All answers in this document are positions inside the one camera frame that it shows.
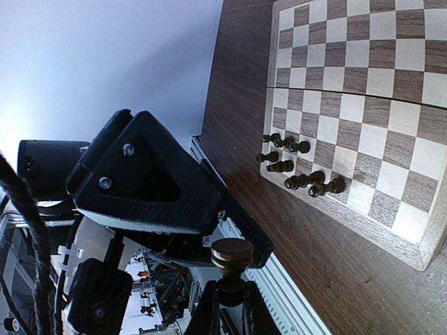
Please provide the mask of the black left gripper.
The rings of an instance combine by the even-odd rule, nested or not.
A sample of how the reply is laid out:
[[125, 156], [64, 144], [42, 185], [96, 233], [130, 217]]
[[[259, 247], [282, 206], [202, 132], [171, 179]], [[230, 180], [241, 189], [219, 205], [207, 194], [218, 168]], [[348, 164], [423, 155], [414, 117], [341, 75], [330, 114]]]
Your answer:
[[123, 230], [204, 233], [221, 201], [201, 166], [147, 111], [116, 112], [91, 144], [22, 140], [17, 174], [35, 201], [74, 201], [86, 217]]

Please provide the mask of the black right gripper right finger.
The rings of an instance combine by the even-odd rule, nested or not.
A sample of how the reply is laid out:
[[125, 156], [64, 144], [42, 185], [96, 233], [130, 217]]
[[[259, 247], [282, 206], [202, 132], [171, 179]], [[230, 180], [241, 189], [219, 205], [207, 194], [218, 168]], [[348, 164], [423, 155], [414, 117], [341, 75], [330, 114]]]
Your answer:
[[281, 334], [254, 281], [245, 283], [242, 322], [245, 335]]

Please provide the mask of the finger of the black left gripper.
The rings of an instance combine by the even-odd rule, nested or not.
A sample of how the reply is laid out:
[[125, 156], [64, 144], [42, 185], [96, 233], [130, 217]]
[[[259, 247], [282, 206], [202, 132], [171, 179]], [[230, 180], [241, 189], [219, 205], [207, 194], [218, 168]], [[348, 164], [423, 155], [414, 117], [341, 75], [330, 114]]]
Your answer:
[[239, 230], [239, 238], [246, 239], [254, 245], [254, 258], [250, 267], [253, 269], [264, 267], [274, 250], [273, 241], [233, 196], [221, 177], [214, 171], [212, 165], [208, 161], [202, 160], [200, 166], [207, 179], [220, 192], [221, 202], [217, 209], [212, 212], [214, 218], [210, 221], [210, 227], [204, 233], [199, 235], [176, 235], [166, 248], [165, 256], [186, 267], [213, 267], [211, 248], [204, 246], [202, 240], [205, 235], [214, 232], [218, 225], [219, 213], [224, 212], [223, 217], [232, 220], [234, 226]]

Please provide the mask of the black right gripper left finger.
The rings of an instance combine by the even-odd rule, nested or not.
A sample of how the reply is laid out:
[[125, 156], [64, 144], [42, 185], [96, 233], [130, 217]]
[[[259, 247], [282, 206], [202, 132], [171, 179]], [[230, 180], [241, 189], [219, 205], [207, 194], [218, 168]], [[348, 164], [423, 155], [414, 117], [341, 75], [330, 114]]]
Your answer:
[[219, 334], [219, 291], [216, 281], [208, 281], [184, 335]]

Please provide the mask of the dark chess bishop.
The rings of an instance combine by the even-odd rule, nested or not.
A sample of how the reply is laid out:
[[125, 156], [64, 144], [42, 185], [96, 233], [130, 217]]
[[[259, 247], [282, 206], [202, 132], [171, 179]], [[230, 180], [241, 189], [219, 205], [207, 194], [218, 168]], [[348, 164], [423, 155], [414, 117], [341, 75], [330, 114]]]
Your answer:
[[236, 307], [243, 302], [245, 281], [241, 275], [253, 258], [254, 245], [245, 239], [225, 238], [212, 243], [211, 261], [222, 274], [217, 281], [221, 305]]

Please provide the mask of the dark chess pawn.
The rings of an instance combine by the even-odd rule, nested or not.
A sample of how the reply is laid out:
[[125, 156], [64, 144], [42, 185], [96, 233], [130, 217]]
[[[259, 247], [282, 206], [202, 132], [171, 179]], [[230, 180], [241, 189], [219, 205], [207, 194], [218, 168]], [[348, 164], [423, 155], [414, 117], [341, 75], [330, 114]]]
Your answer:
[[281, 135], [279, 133], [273, 133], [273, 134], [264, 134], [263, 135], [263, 142], [271, 142], [275, 146], [281, 145]]
[[311, 146], [308, 141], [290, 142], [287, 149], [293, 153], [307, 154], [310, 152]]
[[256, 155], [256, 161], [259, 163], [262, 162], [271, 162], [276, 163], [279, 160], [279, 152], [278, 151], [271, 151], [268, 154], [262, 154], [259, 153]]

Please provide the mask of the dark chess rook small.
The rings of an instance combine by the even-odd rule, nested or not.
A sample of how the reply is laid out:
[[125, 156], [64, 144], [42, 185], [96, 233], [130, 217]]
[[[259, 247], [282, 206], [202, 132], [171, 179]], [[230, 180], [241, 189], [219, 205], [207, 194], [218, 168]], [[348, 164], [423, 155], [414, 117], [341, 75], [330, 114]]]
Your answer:
[[294, 163], [293, 161], [287, 160], [287, 161], [278, 161], [274, 164], [267, 165], [266, 170], [268, 172], [291, 172], [294, 169]]

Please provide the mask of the dark chess piece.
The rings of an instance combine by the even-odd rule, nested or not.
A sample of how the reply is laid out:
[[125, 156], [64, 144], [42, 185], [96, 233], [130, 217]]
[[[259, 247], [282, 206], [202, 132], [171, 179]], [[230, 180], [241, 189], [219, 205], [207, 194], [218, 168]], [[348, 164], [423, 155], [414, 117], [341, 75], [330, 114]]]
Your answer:
[[285, 139], [281, 139], [280, 137], [278, 137], [273, 140], [273, 145], [277, 148], [281, 148], [281, 147], [288, 148], [288, 146], [294, 142], [295, 142], [295, 139], [294, 139], [294, 137], [291, 137], [291, 136], [286, 137]]

